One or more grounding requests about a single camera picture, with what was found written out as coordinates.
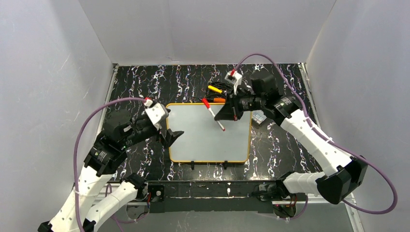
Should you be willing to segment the white marker pen red ends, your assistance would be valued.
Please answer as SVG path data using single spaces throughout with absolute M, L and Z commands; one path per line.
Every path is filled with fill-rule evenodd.
M 222 123 L 219 120 L 215 120 L 215 113 L 213 112 L 208 100 L 206 98 L 201 99 L 202 103 L 206 106 L 207 110 L 210 112 L 212 117 L 214 118 L 214 121 L 219 125 L 219 127 L 222 129 L 222 131 L 226 131 L 225 127 L 222 125 Z

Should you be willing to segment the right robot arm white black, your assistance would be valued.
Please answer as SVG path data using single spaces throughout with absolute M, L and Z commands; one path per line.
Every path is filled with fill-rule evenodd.
M 226 94 L 226 102 L 215 120 L 238 121 L 245 111 L 261 110 L 282 129 L 290 133 L 322 168 L 317 173 L 290 173 L 276 181 L 277 193 L 286 197 L 297 193 L 321 195 L 329 203 L 338 204 L 359 185 L 367 170 L 363 161 L 338 150 L 330 139 L 321 138 L 310 125 L 299 100 L 280 93 L 272 75 L 252 79 L 252 90 L 239 87 L 242 76 L 232 71 L 225 80 L 233 85 Z

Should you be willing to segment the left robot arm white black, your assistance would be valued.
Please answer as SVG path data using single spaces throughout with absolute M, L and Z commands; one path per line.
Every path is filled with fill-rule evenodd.
M 116 211 L 137 198 L 146 180 L 135 173 L 121 180 L 120 186 L 100 202 L 100 191 L 127 158 L 127 149 L 154 137 L 169 148 L 183 131 L 168 129 L 161 134 L 148 116 L 133 120 L 126 110 L 113 111 L 84 160 L 78 189 L 72 189 L 56 216 L 40 224 L 40 232 L 96 232 Z

